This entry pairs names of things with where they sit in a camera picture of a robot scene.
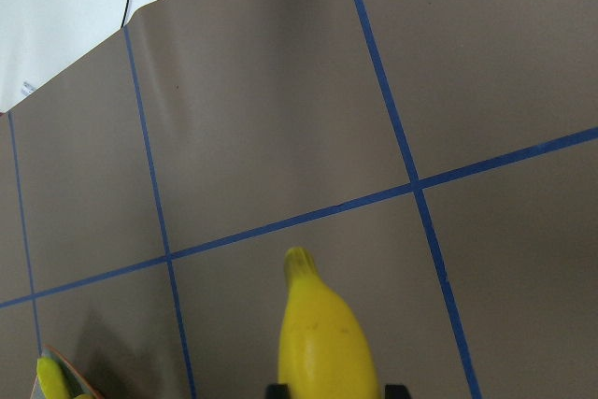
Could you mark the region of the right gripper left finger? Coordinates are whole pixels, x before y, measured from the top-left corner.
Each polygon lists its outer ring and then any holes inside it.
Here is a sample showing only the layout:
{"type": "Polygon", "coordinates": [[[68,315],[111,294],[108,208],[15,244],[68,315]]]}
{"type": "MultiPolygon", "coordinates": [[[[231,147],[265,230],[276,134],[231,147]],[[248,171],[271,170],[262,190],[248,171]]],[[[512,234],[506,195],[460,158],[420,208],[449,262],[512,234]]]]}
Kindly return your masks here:
{"type": "Polygon", "coordinates": [[[289,387],[287,384],[272,383],[265,389],[265,399],[289,399],[289,387]]]}

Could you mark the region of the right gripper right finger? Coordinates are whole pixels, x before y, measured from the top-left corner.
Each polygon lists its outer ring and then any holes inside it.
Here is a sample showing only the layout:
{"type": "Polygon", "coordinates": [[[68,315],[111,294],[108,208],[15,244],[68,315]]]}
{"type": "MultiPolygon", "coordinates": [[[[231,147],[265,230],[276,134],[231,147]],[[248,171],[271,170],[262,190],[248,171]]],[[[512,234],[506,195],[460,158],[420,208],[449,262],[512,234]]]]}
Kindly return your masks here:
{"type": "Polygon", "coordinates": [[[408,399],[408,388],[404,384],[386,384],[384,387],[385,399],[408,399]]]}

